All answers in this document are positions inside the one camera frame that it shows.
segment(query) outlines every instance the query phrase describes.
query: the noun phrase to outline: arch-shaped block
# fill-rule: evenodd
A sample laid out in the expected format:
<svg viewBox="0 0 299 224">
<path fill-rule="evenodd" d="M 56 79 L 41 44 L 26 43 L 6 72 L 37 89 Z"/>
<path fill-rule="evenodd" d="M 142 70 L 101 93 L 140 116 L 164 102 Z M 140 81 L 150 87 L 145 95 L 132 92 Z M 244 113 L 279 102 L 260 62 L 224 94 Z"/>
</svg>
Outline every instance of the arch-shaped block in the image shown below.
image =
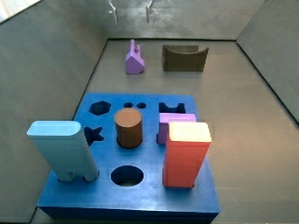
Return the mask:
<svg viewBox="0 0 299 224">
<path fill-rule="evenodd" d="M 164 45 L 162 70 L 165 72 L 201 72 L 209 48 L 198 51 L 197 45 Z"/>
</svg>

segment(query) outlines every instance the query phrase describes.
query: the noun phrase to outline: blue foam block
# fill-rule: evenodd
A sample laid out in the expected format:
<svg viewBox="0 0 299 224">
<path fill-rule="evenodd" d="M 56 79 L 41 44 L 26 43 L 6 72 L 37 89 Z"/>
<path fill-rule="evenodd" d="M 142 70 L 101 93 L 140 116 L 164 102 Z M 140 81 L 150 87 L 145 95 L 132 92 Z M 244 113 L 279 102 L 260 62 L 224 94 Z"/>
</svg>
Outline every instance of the blue foam block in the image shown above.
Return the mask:
<svg viewBox="0 0 299 224">
<path fill-rule="evenodd" d="M 142 142 L 132 150 L 117 145 L 114 113 L 124 105 L 138 109 L 142 115 Z M 208 158 L 193 188 L 162 186 L 164 145 L 156 143 L 158 112 L 194 114 L 198 121 L 196 105 L 188 95 L 84 96 L 73 120 L 86 130 L 98 178 L 92 183 L 84 182 L 81 177 L 72 182 L 60 182 L 50 172 L 37 207 L 52 218 L 210 223 L 220 212 L 220 205 Z M 142 171 L 144 179 L 137 185 L 122 186 L 112 181 L 112 171 L 124 165 Z"/>
</svg>

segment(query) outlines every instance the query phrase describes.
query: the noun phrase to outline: red rectangular block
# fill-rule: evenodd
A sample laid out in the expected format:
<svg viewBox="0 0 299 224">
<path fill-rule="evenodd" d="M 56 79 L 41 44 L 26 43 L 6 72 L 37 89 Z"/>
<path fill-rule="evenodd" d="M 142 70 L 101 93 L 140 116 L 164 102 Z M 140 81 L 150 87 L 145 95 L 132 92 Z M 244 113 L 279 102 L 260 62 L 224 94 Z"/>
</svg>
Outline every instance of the red rectangular block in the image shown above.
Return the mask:
<svg viewBox="0 0 299 224">
<path fill-rule="evenodd" d="M 192 187 L 210 145 L 204 122 L 170 122 L 165 141 L 162 185 Z"/>
</svg>

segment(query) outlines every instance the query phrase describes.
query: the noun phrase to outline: brown cylinder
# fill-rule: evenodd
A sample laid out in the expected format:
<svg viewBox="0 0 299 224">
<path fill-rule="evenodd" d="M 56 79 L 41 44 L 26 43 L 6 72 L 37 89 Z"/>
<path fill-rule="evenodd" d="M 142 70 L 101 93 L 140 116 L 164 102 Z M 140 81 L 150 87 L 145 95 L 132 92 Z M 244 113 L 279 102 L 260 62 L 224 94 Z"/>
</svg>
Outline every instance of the brown cylinder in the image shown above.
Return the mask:
<svg viewBox="0 0 299 224">
<path fill-rule="evenodd" d="M 142 142 L 142 116 L 134 108 L 122 108 L 116 112 L 116 140 L 126 149 Z"/>
</svg>

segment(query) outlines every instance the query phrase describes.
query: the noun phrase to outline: star-shaped hole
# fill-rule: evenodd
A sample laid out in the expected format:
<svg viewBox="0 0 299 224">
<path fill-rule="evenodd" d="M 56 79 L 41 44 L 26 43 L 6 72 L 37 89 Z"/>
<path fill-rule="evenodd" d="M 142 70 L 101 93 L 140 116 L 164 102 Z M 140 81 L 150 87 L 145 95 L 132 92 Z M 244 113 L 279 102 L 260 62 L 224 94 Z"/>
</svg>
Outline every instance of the star-shaped hole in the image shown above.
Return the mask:
<svg viewBox="0 0 299 224">
<path fill-rule="evenodd" d="M 104 140 L 104 137 L 98 134 L 98 132 L 101 130 L 102 130 L 101 127 L 96 128 L 96 129 L 92 129 L 89 127 L 84 128 L 84 135 L 85 135 L 85 138 L 86 138 L 88 146 L 90 146 L 94 141 L 102 141 Z"/>
</svg>

